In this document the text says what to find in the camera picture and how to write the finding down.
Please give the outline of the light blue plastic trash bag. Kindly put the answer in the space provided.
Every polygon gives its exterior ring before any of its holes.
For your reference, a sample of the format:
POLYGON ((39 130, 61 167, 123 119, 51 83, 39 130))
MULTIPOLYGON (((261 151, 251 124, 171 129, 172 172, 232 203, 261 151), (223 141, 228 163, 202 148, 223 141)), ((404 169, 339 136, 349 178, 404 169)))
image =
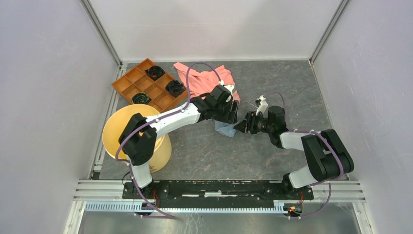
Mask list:
POLYGON ((224 123, 220 121, 214 121, 215 131, 226 137, 235 137, 237 130, 234 129, 235 124, 224 123))

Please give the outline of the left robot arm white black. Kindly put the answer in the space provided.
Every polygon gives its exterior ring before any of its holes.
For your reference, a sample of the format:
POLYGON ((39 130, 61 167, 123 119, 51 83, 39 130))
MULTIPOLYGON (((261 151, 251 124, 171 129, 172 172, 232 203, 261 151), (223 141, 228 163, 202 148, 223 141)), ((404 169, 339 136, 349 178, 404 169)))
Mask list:
POLYGON ((140 198, 148 198, 153 192, 149 160, 156 141, 174 130, 204 120, 236 123, 239 102, 233 97, 234 90, 234 85, 219 84, 210 93, 193 97, 170 111, 149 117, 140 113, 132 115, 119 137, 120 146, 116 155, 120 152, 126 155, 135 183, 134 192, 140 198))

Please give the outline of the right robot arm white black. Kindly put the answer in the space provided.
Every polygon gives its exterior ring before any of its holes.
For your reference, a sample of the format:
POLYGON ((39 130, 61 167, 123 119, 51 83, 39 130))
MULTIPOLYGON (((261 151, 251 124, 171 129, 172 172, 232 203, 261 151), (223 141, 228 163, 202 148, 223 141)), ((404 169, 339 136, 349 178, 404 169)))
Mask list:
POLYGON ((267 116, 257 111, 248 112, 234 129, 244 134, 266 133, 277 148, 304 152, 306 166, 283 176, 281 192, 288 199, 298 196, 301 188, 339 179, 355 168, 352 157, 334 129, 320 132, 289 130, 285 110, 280 106, 269 107, 267 116))

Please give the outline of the yellow trash bin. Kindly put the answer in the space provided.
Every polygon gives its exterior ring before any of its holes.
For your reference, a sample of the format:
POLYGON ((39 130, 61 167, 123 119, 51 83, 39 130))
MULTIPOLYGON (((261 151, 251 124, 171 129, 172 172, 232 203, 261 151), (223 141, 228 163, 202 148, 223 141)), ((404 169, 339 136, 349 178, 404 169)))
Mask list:
MULTIPOLYGON (((157 115, 160 112, 149 105, 132 104, 116 111, 106 122, 103 129, 103 145, 106 152, 115 158, 115 153, 120 146, 119 138, 132 115, 140 113, 144 117, 157 115)), ((164 135, 156 141, 153 156, 149 160, 150 171, 157 172, 169 162, 172 154, 170 137, 164 135)))

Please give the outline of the pink cloth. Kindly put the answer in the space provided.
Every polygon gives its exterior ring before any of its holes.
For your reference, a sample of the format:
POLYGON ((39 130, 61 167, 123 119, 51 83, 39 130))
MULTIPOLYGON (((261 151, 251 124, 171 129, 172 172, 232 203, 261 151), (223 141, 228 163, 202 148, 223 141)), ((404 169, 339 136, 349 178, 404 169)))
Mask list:
MULTIPOLYGON (((187 87, 187 78, 186 73, 188 71, 188 67, 182 63, 175 63, 174 68, 176 68, 178 76, 185 87, 187 87)), ((232 77, 231 72, 226 69, 223 65, 217 67, 215 71, 220 76, 221 80, 224 82, 224 85, 233 85, 234 86, 234 94, 233 98, 237 101, 240 101, 240 96, 236 91, 235 81, 232 77)), ((189 83, 189 93, 190 97, 197 97, 203 93, 211 92, 216 85, 218 85, 219 80, 216 74, 213 71, 202 71, 198 72, 196 70, 191 69, 188 75, 188 83, 189 83)))

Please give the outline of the black bag roll right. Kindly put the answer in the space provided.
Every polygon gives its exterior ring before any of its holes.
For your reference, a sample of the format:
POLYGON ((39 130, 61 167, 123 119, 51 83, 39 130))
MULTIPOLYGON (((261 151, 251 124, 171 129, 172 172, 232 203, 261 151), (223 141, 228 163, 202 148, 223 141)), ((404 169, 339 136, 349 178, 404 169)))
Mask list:
POLYGON ((166 85, 165 90, 171 96, 173 96, 174 98, 177 98, 186 90, 186 88, 182 82, 177 81, 177 80, 172 80, 166 85))

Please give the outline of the black bag roll top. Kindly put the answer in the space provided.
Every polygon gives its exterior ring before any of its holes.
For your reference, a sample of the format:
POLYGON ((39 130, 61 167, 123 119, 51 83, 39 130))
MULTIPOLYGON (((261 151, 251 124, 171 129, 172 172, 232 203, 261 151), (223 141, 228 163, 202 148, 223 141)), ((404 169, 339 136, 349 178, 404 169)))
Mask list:
POLYGON ((153 81, 156 81, 165 74, 165 71, 160 66, 154 65, 149 69, 146 69, 145 73, 153 81))

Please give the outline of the orange compartment tray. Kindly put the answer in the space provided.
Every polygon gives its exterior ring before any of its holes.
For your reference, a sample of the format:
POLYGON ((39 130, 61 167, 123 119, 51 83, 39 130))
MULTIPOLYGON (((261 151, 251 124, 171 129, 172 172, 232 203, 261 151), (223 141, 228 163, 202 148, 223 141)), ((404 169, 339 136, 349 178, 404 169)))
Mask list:
POLYGON ((167 84, 175 78, 170 73, 165 72, 160 78, 153 80, 146 71, 155 65, 156 63, 148 58, 143 60, 114 81, 112 87, 129 104, 133 104, 132 98, 137 94, 146 94, 149 98, 147 105, 162 113, 184 103, 187 100, 187 92, 184 91, 177 97, 167 92, 167 84))

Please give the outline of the black green bag roll left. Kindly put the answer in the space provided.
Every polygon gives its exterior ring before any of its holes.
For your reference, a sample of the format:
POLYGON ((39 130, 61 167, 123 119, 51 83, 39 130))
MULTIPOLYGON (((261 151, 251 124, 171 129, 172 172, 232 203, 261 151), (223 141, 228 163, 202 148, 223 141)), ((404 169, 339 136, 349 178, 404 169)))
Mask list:
POLYGON ((133 104, 145 104, 148 105, 151 102, 151 98, 149 97, 148 94, 144 92, 140 92, 135 94, 132 98, 132 103, 133 104))

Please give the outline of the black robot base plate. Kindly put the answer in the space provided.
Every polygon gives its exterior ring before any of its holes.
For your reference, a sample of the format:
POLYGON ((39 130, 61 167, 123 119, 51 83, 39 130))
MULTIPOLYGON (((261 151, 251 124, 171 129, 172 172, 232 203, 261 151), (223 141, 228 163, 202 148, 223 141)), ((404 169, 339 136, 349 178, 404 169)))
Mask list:
POLYGON ((314 198, 309 187, 271 180, 159 180, 141 193, 157 208, 272 208, 274 201, 314 198))

